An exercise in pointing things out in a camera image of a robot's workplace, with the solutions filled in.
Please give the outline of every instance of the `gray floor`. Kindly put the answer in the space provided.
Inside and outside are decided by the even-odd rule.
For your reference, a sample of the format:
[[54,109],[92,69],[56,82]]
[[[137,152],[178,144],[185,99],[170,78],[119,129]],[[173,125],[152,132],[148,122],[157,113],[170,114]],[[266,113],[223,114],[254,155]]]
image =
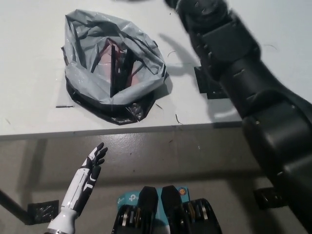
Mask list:
[[[23,207],[62,200],[76,169],[101,141],[109,152],[77,234],[109,234],[123,192],[170,184],[188,186],[191,199],[208,199],[225,234],[305,233],[288,208],[257,208],[253,189],[270,183],[240,129],[0,142],[0,188]],[[0,207],[0,234],[43,234],[46,227],[25,226]]]

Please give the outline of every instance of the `crumpled bag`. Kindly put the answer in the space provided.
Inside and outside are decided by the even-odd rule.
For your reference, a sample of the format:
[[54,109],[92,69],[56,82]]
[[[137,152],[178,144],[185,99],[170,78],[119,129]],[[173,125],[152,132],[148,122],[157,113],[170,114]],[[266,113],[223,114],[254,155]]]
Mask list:
[[[166,65],[155,41],[132,22],[76,10],[66,15],[66,88],[71,98],[98,117],[118,125],[144,119],[154,90],[166,79]],[[126,89],[110,97],[109,46],[131,50],[136,58]]]

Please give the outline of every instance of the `robotic hand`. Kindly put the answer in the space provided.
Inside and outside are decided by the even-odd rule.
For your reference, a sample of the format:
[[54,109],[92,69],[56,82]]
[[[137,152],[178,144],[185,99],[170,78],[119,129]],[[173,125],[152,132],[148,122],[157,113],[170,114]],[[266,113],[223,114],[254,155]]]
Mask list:
[[224,0],[166,3],[178,13],[207,79],[236,107],[264,173],[312,233],[312,105],[269,71],[260,46]]
[[108,150],[103,147],[104,143],[98,145],[77,170],[62,202],[61,212],[51,221],[46,234],[75,233],[75,219],[81,215],[92,193]]

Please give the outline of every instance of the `robot finger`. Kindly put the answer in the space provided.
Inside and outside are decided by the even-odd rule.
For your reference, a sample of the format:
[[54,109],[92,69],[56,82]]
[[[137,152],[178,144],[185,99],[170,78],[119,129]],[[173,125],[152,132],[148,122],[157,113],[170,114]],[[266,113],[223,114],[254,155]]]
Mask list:
[[103,158],[106,155],[107,150],[108,150],[108,148],[106,147],[106,148],[102,149],[101,151],[99,151],[97,154],[96,161],[99,161],[101,158]]
[[101,159],[97,162],[97,165],[101,165],[104,161],[105,161],[105,159],[101,158]]

